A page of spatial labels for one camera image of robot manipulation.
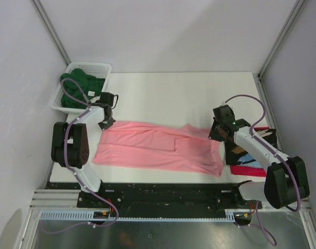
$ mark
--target plastic basket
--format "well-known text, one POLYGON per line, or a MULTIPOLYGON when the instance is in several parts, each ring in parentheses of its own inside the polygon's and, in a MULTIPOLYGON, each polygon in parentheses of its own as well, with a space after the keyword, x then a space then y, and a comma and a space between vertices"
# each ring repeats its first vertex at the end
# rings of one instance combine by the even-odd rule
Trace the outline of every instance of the plastic basket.
MULTIPOLYGON (((112 67, 109 64, 105 63, 96 63, 96 62, 73 62, 70 63, 69 66, 66 68, 65 73, 71 73, 73 69, 80 68, 86 74, 93 75, 97 78, 105 78, 105 83, 102 87, 102 92, 105 91, 109 75, 111 73, 112 67)), ((55 110, 60 110, 67 114, 80 114, 84 110, 83 109, 76 109, 76 108, 66 108, 61 106, 61 98, 63 96, 63 91, 61 88, 61 84, 58 84, 58 87, 55 89, 54 95, 50 101, 50 107, 55 110)))

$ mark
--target gray floor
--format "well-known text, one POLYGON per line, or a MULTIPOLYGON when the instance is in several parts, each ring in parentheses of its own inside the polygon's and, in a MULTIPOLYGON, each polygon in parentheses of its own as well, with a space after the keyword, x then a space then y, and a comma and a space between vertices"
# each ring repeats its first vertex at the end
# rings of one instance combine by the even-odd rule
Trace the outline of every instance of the gray floor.
MULTIPOLYGON (((298 214, 261 213, 264 226, 275 236, 275 248, 310 248, 298 214)), ((76 222, 41 221, 48 231, 66 228, 76 222)), ((252 223, 257 224, 254 216, 252 223)), ((238 229, 232 223, 204 222, 117 222, 108 228, 82 225, 61 234, 38 232, 35 247, 71 249, 172 249, 172 248, 274 248, 261 230, 238 229)))

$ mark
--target white table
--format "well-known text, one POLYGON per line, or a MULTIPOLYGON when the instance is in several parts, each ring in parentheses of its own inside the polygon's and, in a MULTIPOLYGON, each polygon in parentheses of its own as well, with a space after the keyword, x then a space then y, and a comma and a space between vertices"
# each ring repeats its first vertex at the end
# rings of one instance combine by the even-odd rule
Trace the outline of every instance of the white table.
MULTIPOLYGON (((251 73, 125 73, 111 74, 107 92, 119 95, 114 109, 116 120, 152 122, 157 125, 211 128, 212 109, 236 94, 259 98, 251 73)), ((236 118, 255 122, 263 113, 261 106, 248 98, 237 98, 228 103, 236 118)), ((71 121, 76 115, 68 115, 71 121)), ((267 126, 264 119, 259 126, 267 126)), ((101 130, 97 126, 88 134, 92 162, 98 147, 101 130)), ((224 158, 221 143, 220 155, 224 158)), ((199 173, 152 169, 133 169, 96 165, 92 167, 103 182, 115 183, 238 183, 246 180, 264 181, 263 177, 237 176, 225 166, 220 177, 199 173)), ((76 182, 66 168, 54 163, 50 182, 76 182)))

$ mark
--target folded pink garment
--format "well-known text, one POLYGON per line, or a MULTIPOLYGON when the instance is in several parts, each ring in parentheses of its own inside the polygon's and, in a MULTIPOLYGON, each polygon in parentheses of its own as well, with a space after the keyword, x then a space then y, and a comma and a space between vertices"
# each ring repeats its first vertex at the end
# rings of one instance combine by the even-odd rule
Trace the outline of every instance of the folded pink garment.
POLYGON ((180 129, 151 123, 117 121, 102 132, 95 164, 197 172, 220 176, 219 142, 209 129, 180 129))

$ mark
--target green cloth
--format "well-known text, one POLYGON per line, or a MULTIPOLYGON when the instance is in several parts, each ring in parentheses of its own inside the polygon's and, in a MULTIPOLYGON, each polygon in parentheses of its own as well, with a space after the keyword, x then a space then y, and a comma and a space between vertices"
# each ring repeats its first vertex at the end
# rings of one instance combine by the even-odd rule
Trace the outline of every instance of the green cloth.
MULTIPOLYGON (((70 78, 78 82, 78 84, 83 89, 84 93, 86 94, 89 100, 96 96, 100 96, 102 87, 105 83, 105 79, 99 79, 92 75, 88 75, 82 69, 79 69, 79 68, 72 70, 70 74, 68 73, 62 74, 60 80, 63 80, 65 78, 70 78)), ((85 102, 85 99, 81 91, 77 88, 77 86, 73 82, 71 82, 70 80, 66 80, 63 86, 64 86, 64 89, 67 91, 67 93, 69 93, 72 97, 75 97, 85 102)), ((86 108, 85 105, 72 100, 65 94, 62 95, 61 105, 62 107, 67 107, 67 108, 79 108, 79 109, 86 108)))

